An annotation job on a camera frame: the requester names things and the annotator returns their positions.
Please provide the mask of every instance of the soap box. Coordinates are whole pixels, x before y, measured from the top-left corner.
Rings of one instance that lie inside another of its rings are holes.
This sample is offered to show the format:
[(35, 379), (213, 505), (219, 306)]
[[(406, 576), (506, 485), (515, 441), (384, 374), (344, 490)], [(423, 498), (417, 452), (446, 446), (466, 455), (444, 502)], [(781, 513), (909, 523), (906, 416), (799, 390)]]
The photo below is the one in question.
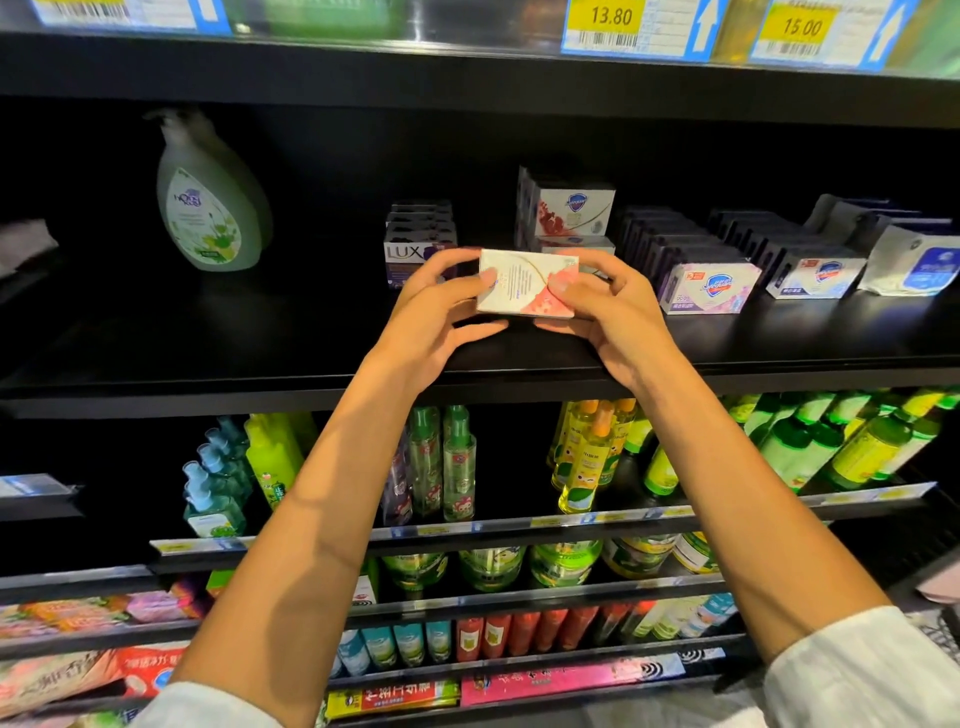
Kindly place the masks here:
[(572, 309), (550, 293), (547, 283), (557, 278), (576, 280), (579, 266), (576, 255), (484, 248), (480, 272), (496, 268), (496, 283), (477, 297), (477, 312), (573, 318)]
[(760, 269), (738, 263), (681, 263), (670, 272), (660, 308), (668, 314), (739, 313)]
[(788, 249), (767, 293), (775, 299), (842, 299), (866, 262), (844, 248)]

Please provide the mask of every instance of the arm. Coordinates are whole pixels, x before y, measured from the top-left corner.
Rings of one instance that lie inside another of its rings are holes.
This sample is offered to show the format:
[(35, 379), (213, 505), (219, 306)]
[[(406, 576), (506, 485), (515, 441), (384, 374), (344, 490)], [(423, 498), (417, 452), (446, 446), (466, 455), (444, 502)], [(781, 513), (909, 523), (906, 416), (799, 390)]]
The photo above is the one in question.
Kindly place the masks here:
[(581, 275), (551, 291), (592, 321), (538, 322), (587, 338), (650, 418), (767, 662), (806, 635), (889, 605), (849, 551), (770, 469), (674, 344), (650, 283), (612, 255), (576, 251)]
[(453, 327), (476, 312), (473, 299), (492, 285), (495, 271), (436, 284), (440, 272), (478, 256), (440, 253), (410, 278), (295, 487), (184, 654), (175, 682), (229, 692), (285, 726), (314, 724), (407, 413), (454, 349), (506, 327)]

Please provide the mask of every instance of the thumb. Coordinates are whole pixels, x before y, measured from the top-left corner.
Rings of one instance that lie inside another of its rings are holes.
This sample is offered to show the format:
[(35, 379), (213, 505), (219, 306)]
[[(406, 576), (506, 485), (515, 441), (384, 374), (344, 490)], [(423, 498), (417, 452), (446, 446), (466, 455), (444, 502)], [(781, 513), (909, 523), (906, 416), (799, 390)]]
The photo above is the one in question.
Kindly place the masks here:
[(547, 284), (550, 293), (573, 308), (596, 320), (603, 319), (613, 306), (610, 287), (596, 276), (581, 273), (576, 279), (556, 276)]

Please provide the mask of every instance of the pink package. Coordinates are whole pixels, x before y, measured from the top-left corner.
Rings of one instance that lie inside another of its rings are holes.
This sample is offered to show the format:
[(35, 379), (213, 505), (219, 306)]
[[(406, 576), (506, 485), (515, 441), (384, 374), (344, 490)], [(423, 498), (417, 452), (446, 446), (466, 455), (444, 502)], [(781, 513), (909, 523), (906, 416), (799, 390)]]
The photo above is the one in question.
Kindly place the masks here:
[(680, 656), (634, 657), (601, 665), (559, 667), (530, 672), (509, 672), (486, 677), (465, 677), (461, 685), (461, 707), (517, 700), (611, 685), (628, 685), (679, 677), (685, 672)]

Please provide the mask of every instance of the product packaging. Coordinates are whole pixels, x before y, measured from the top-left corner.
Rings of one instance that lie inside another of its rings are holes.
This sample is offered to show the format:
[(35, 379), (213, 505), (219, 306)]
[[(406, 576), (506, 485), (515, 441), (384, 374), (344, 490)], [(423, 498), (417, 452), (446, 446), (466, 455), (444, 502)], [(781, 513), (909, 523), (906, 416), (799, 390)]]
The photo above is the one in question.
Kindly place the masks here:
[(477, 312), (573, 318), (573, 310), (554, 296), (547, 285), (559, 279), (573, 282), (579, 264), (575, 255), (484, 248), (480, 253), (480, 271), (495, 268), (496, 283), (477, 297)]

